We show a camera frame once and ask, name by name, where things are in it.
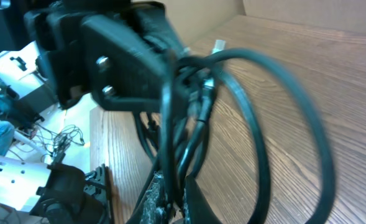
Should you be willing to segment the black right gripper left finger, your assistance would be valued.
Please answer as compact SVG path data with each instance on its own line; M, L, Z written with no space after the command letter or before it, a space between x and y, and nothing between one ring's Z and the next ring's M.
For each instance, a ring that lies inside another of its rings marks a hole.
M163 172L148 176L127 224L167 224L170 222L171 205L165 194Z

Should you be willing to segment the black USB cable metal plug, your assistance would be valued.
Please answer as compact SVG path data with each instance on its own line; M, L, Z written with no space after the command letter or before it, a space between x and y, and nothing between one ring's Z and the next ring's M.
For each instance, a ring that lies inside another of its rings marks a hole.
M236 103L240 106L242 115L249 126L255 143L258 164L258 196L249 223L264 223L267 218L271 196L271 177L267 149L254 108L244 90L232 75L225 72L218 65L219 62L230 58L250 59L251 54L244 49L229 49L214 52L206 58L188 57L181 61L182 66L193 67L193 70L187 73L188 75L192 75L202 68L208 68L210 74L209 78L205 81L202 90L202 98L200 100L201 107L196 126L185 149L175 152L173 147L169 145L169 140L172 136L172 129L169 126L170 123L168 121L171 118L170 109L166 108L165 114L162 116L165 119L163 122L166 132L164 135L165 141L163 143L165 147L157 154L149 175L153 172L163 172L167 202L172 207L170 216L175 212L175 205L178 205L181 208L183 214L185 179L190 175L196 180L196 176L199 174L204 163L209 143L209 119L216 100L216 87L214 86L214 81L219 80L228 87L233 94Z

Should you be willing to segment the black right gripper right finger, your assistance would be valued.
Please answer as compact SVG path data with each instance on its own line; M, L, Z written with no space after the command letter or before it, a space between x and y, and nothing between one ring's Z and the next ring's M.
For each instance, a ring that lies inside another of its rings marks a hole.
M204 197L195 178L187 176L183 195L184 223L187 224L221 224Z

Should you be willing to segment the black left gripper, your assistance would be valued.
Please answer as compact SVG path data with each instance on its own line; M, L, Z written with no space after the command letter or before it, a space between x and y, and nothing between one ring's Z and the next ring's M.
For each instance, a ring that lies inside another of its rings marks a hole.
M184 46L157 1L54 1L24 14L39 70L64 108L85 94L108 111L188 110Z

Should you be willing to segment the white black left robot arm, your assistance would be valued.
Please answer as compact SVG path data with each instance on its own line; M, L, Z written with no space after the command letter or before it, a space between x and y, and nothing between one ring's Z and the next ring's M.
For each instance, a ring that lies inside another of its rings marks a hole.
M107 111L160 111L171 62L184 47L157 1L3 1L0 50L35 41L60 105L90 93ZM108 170L0 156L0 203L50 223L112 223Z

